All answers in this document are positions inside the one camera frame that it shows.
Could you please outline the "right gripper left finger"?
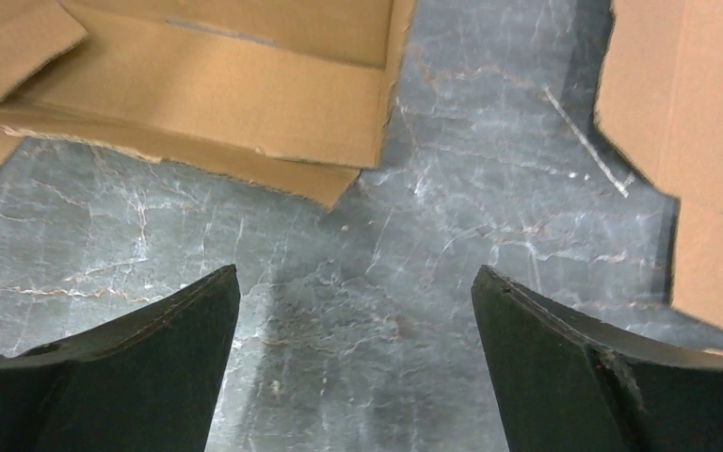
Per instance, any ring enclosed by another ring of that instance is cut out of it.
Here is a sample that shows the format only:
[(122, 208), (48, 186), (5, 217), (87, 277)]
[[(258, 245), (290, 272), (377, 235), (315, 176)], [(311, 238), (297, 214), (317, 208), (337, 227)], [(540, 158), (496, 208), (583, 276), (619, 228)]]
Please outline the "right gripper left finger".
[(0, 355), (0, 451), (202, 451), (240, 307), (235, 266), (93, 329)]

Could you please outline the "cardboard box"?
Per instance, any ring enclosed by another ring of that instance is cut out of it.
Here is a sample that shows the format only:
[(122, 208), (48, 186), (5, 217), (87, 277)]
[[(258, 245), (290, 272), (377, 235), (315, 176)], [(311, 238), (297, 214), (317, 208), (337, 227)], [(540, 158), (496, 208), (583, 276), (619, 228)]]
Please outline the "cardboard box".
[(412, 1), (0, 1), (0, 130), (327, 208), (377, 167)]

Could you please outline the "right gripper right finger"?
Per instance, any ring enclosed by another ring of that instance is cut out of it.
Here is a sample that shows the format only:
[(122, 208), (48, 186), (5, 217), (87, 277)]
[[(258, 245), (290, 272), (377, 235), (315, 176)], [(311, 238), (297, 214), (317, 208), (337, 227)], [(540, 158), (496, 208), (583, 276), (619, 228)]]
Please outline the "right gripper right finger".
[(471, 289), (513, 451), (723, 451), (723, 353), (573, 310), (482, 266)]

